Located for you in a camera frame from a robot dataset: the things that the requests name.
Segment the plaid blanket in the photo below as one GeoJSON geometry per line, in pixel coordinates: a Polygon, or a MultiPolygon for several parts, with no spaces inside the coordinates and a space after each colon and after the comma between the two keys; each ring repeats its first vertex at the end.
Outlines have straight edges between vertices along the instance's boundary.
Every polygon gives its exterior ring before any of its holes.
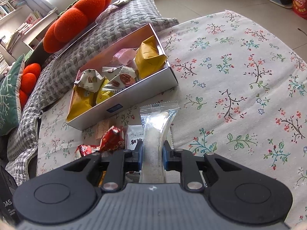
{"type": "Polygon", "coordinates": [[[179,24],[163,18],[154,0],[132,0],[101,20],[95,29],[58,59],[45,63],[36,87],[23,110],[20,125],[9,138],[6,170],[18,185],[29,179],[27,166],[37,153],[37,119],[41,111],[59,100],[73,86],[81,66],[120,38],[151,23],[156,32],[179,24]]]}

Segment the yellow wrapper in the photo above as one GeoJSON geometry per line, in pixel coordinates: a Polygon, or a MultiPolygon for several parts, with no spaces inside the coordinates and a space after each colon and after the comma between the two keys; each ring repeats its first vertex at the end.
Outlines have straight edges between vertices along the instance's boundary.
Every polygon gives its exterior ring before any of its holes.
{"type": "Polygon", "coordinates": [[[99,104],[103,101],[105,101],[106,99],[108,99],[109,97],[112,97],[114,95],[113,92],[111,91],[103,91],[102,88],[109,83],[109,80],[107,78],[105,78],[104,82],[102,83],[101,87],[98,90],[98,94],[97,94],[97,98],[96,98],[96,104],[99,104]]]}
{"type": "Polygon", "coordinates": [[[67,122],[73,120],[77,116],[86,112],[93,107],[94,93],[85,90],[80,86],[74,86],[75,94],[73,98],[73,105],[66,118],[67,122]]]}
{"type": "Polygon", "coordinates": [[[149,37],[142,42],[136,53],[135,63],[139,70],[139,77],[145,79],[161,70],[166,59],[167,57],[164,54],[159,55],[155,37],[149,37]]]}

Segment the floral tablecloth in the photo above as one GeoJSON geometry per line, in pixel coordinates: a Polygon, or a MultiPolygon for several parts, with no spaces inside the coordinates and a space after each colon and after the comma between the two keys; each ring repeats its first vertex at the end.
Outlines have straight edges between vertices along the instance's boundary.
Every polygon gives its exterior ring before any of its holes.
{"type": "MultiPolygon", "coordinates": [[[[307,65],[281,40],[232,11],[194,19],[159,33],[179,86],[140,105],[177,100],[175,148],[213,151],[276,178],[291,190],[286,223],[307,220],[307,65]]],[[[95,144],[65,124],[70,93],[42,117],[38,174],[73,160],[80,143],[95,144]]],[[[139,106],[114,116],[140,124],[139,106]]]]}

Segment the snack box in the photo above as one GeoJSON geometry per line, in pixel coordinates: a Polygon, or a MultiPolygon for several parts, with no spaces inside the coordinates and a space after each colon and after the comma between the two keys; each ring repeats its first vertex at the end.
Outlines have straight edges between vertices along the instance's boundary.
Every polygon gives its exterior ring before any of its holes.
{"type": "MultiPolygon", "coordinates": [[[[153,35],[156,39],[159,54],[165,54],[154,29],[150,24],[147,24],[115,42],[113,45],[106,48],[100,54],[84,64],[83,67],[79,69],[77,77],[86,69],[96,69],[101,74],[102,67],[107,66],[107,64],[112,60],[113,55],[119,50],[123,48],[139,48],[142,41],[153,35]]],[[[102,103],[97,104],[90,110],[67,122],[67,124],[78,130],[84,130],[105,118],[111,117],[177,85],[178,81],[176,76],[171,69],[169,62],[165,61],[165,65],[160,71],[140,80],[102,103]]],[[[73,97],[74,91],[70,100],[70,108],[73,104],[73,97]]]]}

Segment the tiled floor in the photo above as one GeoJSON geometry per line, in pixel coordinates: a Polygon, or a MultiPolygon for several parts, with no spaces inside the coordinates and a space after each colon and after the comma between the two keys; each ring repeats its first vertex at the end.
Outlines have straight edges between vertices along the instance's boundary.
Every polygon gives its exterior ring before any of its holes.
{"type": "Polygon", "coordinates": [[[269,0],[155,0],[164,17],[185,22],[229,9],[257,22],[307,61],[307,20],[269,0]]]}

